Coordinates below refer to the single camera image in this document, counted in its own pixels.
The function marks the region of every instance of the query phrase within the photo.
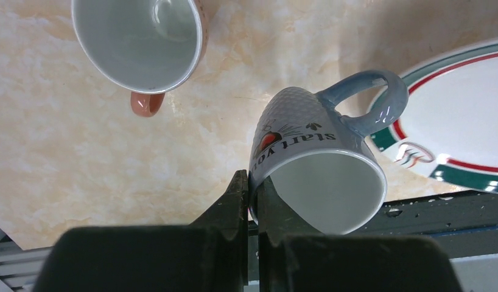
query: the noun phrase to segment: brown mug handle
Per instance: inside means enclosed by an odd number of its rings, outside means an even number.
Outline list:
[[[131,108],[140,117],[152,117],[161,108],[165,93],[143,94],[131,92]]]

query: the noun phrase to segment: gray mug handle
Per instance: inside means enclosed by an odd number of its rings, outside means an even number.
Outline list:
[[[324,105],[333,106],[334,109],[341,101],[360,91],[383,85],[387,85],[385,97],[369,113],[360,117],[340,118],[343,124],[365,137],[388,127],[405,110],[409,91],[399,76],[388,70],[362,71],[319,91],[316,95]]]

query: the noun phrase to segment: marble tabletop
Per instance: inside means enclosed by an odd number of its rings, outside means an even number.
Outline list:
[[[355,72],[400,73],[498,37],[498,0],[204,0],[207,53],[152,118],[103,77],[72,29],[70,0],[0,0],[0,227],[24,249],[81,225],[189,223],[246,169],[280,89]],[[337,107],[364,113],[374,91]],[[461,188],[375,152],[388,200]]]

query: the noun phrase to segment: plate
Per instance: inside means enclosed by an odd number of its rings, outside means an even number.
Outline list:
[[[401,76],[409,103],[400,119],[371,135],[376,147],[419,175],[498,193],[498,39]],[[383,97],[382,90],[369,110]]]

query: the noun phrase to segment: mug handle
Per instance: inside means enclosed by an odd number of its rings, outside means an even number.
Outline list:
[[[160,110],[164,98],[165,93],[131,92],[131,109],[140,117],[152,117]]]
[[[316,93],[322,103],[337,106],[341,101],[360,91],[387,85],[385,97],[367,114],[360,117],[342,116],[340,120],[350,129],[365,137],[387,128],[405,110],[409,91],[401,78],[388,70],[368,70],[356,73],[337,84]]]

